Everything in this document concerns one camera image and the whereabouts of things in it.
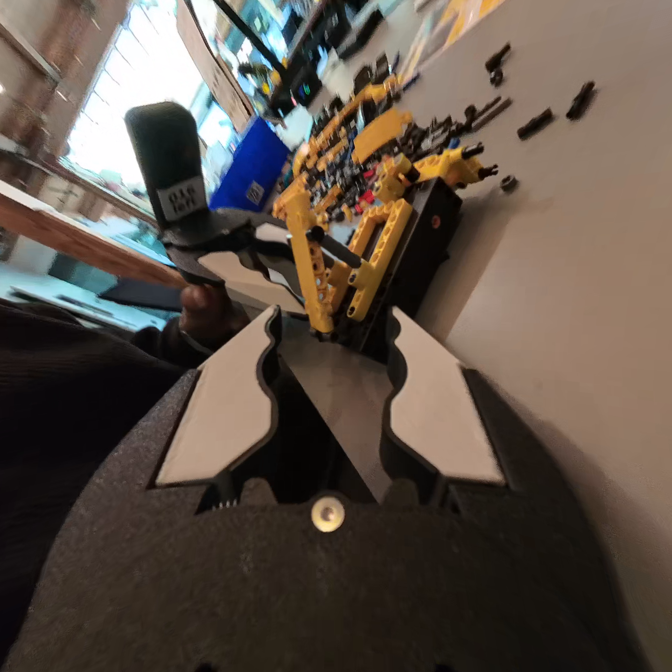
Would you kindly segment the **yellow printed sticker sheet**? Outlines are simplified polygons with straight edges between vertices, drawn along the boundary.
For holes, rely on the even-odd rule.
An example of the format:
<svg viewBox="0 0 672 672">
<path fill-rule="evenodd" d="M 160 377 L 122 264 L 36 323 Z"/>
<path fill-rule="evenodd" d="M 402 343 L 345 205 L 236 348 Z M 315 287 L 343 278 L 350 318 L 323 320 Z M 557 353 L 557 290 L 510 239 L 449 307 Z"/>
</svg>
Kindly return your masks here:
<svg viewBox="0 0 672 672">
<path fill-rule="evenodd" d="M 407 81 L 421 72 L 504 1 L 416 1 L 422 22 L 399 70 Z"/>
</svg>

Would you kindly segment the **scattered black toy pins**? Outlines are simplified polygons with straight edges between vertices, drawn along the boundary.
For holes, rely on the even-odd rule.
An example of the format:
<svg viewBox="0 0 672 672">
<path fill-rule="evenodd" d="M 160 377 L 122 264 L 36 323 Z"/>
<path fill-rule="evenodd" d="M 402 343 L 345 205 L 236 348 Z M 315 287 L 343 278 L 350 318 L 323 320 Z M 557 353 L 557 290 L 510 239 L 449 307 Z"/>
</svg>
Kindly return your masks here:
<svg viewBox="0 0 672 672">
<path fill-rule="evenodd" d="M 494 88 L 500 87 L 505 78 L 503 72 L 503 61 L 511 52 L 511 43 L 506 42 L 501 49 L 492 54 L 484 63 L 484 67 L 489 75 L 489 82 Z M 594 80 L 584 82 L 576 96 L 574 96 L 568 111 L 565 114 L 567 120 L 575 122 L 583 117 L 586 110 L 592 103 L 596 93 L 596 84 Z M 492 122 L 497 116 L 506 111 L 513 103 L 512 98 L 501 99 L 497 97 L 492 100 L 482 110 L 474 112 L 470 106 L 465 109 L 466 124 L 468 131 L 475 132 Z M 546 128 L 555 119 L 555 114 L 550 107 L 544 109 L 541 113 L 533 116 L 516 130 L 517 138 L 521 141 L 529 140 L 541 130 Z M 519 181 L 514 175 L 506 175 L 500 180 L 500 190 L 509 194 L 517 189 Z"/>
</svg>

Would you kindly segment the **yellow black toy brick assembly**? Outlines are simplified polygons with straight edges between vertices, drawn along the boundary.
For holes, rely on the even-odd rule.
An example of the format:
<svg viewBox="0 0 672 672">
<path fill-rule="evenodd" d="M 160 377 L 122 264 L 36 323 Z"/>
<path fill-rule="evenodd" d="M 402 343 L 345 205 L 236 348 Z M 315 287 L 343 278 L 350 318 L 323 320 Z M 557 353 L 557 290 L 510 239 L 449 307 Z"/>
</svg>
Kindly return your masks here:
<svg viewBox="0 0 672 672">
<path fill-rule="evenodd" d="M 300 302 L 319 340 L 387 361 L 388 313 L 416 315 L 458 228 L 458 189 L 498 174 L 480 162 L 483 152 L 477 142 L 415 163 L 389 159 L 347 245 L 329 234 L 303 183 L 282 195 L 273 213 L 288 228 Z"/>
</svg>

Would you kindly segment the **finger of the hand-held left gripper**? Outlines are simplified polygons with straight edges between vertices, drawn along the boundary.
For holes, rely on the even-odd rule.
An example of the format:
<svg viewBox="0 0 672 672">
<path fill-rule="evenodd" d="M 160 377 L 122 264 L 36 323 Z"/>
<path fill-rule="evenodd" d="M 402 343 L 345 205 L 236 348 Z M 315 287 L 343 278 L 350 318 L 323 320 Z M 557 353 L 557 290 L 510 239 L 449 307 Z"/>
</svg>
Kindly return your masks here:
<svg viewBox="0 0 672 672">
<path fill-rule="evenodd" d="M 294 292 L 285 277 L 274 269 L 268 276 L 259 270 L 243 265 L 239 256 L 231 251 L 208 253 L 198 259 L 199 264 L 236 294 L 240 303 L 259 308 L 279 306 L 291 315 L 307 315 L 302 297 Z"/>
<path fill-rule="evenodd" d="M 238 229 L 238 237 L 238 257 L 243 267 L 258 272 L 283 272 L 287 267 L 296 267 L 291 236 L 281 226 L 246 223 Z"/>
</svg>

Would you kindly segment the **blue plastic bin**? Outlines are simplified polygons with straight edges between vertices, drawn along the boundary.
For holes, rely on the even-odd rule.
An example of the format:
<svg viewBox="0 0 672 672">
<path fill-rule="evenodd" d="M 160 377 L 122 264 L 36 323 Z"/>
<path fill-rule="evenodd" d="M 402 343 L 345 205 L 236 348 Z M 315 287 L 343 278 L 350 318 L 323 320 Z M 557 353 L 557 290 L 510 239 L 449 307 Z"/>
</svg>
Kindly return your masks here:
<svg viewBox="0 0 672 672">
<path fill-rule="evenodd" d="M 209 199 L 209 208 L 261 212 L 289 156 L 289 147 L 271 124 L 263 118 L 254 118 L 232 155 L 230 167 Z"/>
</svg>

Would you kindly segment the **pile of toy brick parts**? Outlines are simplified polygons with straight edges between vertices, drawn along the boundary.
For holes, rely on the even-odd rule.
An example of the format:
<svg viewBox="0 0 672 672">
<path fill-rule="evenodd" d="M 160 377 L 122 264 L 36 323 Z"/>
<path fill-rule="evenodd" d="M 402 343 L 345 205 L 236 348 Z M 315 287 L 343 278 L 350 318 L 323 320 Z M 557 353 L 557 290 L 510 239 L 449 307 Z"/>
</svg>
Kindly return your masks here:
<svg viewBox="0 0 672 672">
<path fill-rule="evenodd" d="M 478 159 L 481 143 L 462 146 L 462 135 L 478 116 L 470 106 L 465 122 L 448 115 L 420 126 L 410 113 L 397 107 L 404 92 L 418 78 L 402 78 L 382 55 L 377 69 L 363 67 L 353 81 L 350 98 L 335 98 L 314 123 L 309 139 L 296 152 L 291 183 L 272 206 L 272 214 L 286 219 L 289 199 L 305 190 L 313 210 L 331 221 L 351 221 L 376 200 L 382 200 L 383 174 L 397 168 L 401 186 L 442 179 L 453 188 L 465 189 L 495 174 Z"/>
</svg>

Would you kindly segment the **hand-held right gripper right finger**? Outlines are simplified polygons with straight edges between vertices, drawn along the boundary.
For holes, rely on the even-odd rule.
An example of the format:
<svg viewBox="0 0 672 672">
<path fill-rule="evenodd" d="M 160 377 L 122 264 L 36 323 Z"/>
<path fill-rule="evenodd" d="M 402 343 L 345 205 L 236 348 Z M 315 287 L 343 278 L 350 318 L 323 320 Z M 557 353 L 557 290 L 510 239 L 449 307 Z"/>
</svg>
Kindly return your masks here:
<svg viewBox="0 0 672 672">
<path fill-rule="evenodd" d="M 387 374 L 392 385 L 383 428 L 430 473 L 504 486 L 462 362 L 399 307 L 388 314 Z"/>
</svg>

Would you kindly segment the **person's left hand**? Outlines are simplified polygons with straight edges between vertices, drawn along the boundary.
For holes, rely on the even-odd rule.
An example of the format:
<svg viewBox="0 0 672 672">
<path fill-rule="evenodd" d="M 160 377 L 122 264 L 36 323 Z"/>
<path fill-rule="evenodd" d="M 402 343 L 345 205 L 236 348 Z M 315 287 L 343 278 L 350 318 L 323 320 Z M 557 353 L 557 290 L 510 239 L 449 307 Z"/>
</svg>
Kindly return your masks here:
<svg viewBox="0 0 672 672">
<path fill-rule="evenodd" d="M 240 333 L 250 319 L 224 286 L 189 285 L 181 291 L 180 331 L 201 346 L 219 348 Z"/>
</svg>

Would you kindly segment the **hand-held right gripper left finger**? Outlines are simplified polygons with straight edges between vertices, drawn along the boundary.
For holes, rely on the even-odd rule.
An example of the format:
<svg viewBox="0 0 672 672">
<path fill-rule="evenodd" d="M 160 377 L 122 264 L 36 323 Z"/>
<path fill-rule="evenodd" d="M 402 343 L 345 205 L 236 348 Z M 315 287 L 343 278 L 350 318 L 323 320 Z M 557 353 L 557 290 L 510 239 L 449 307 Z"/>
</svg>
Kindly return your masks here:
<svg viewBox="0 0 672 672">
<path fill-rule="evenodd" d="M 280 340 L 281 309 L 270 306 L 200 365 L 157 486 L 214 482 L 269 441 L 279 412 L 264 365 Z"/>
</svg>

